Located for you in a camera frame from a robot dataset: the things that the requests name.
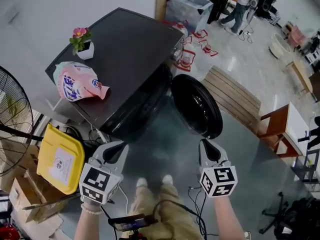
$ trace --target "office chair base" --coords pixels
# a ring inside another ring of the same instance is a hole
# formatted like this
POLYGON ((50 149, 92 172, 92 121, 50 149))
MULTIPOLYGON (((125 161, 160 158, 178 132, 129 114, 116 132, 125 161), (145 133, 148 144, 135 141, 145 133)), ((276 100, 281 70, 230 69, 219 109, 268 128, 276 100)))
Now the office chair base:
POLYGON ((264 209, 262 211, 262 214, 264 216, 268 216, 268 217, 273 217, 274 220, 265 228, 261 228, 259 229, 259 233, 260 234, 264 234, 265 232, 267 232, 272 226, 280 223, 281 219, 283 218, 288 206, 289 206, 289 203, 288 202, 285 202, 284 203, 284 194, 282 192, 279 192, 278 196, 280 197, 280 203, 279 203, 279 208, 278 208, 278 212, 277 214, 272 214, 272 213, 267 213, 267 211, 264 209))

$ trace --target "white shoe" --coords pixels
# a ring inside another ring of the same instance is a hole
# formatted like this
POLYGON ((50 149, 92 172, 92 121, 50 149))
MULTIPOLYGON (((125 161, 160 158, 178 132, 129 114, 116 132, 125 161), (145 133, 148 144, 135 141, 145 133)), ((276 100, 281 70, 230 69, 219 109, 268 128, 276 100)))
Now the white shoe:
POLYGON ((174 180, 172 179, 172 176, 167 174, 166 176, 163 177, 162 179, 162 184, 169 184, 169 185, 173 185, 174 184, 174 180))
POLYGON ((145 178, 139 178, 138 179, 138 181, 136 182, 136 187, 138 188, 138 187, 142 187, 142 186, 144 186, 144 187, 148 187, 148 182, 147 182, 147 180, 145 179, 145 178))
POLYGON ((230 33, 231 35, 234 35, 234 36, 237 35, 237 33, 234 33, 234 32, 231 30, 230 27, 225 26, 225 27, 224 27, 224 30, 227 31, 228 33, 230 33))
POLYGON ((219 24, 222 26, 222 27, 224 27, 226 24, 223 24, 222 23, 222 21, 221 21, 221 19, 219 19, 219 24))

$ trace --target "pink chair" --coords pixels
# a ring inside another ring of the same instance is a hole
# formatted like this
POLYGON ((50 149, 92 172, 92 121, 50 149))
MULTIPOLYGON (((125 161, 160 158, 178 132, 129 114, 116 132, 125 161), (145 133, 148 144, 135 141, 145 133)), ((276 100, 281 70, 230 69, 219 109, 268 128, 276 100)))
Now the pink chair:
POLYGON ((300 31, 297 26, 294 26, 289 33, 288 42, 289 44, 296 48, 297 46, 301 46, 306 40, 306 36, 300 31))

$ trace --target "yellow plastic lid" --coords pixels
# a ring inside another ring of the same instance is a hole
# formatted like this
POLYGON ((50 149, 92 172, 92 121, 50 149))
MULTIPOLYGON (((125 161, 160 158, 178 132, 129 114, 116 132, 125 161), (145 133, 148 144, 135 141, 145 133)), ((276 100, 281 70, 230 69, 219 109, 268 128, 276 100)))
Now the yellow plastic lid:
POLYGON ((36 173, 70 195, 77 190, 84 161, 81 142, 49 123, 41 143, 36 173))

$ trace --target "potted plant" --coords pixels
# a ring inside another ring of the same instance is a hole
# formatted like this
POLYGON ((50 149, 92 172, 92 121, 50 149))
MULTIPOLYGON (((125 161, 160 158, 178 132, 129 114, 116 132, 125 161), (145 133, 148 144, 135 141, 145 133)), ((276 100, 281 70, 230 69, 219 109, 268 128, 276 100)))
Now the potted plant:
POLYGON ((78 55, 80 59, 88 60, 94 56, 94 43, 90 39, 91 33, 87 27, 76 27, 73 36, 69 39, 73 44, 73 55, 78 55))

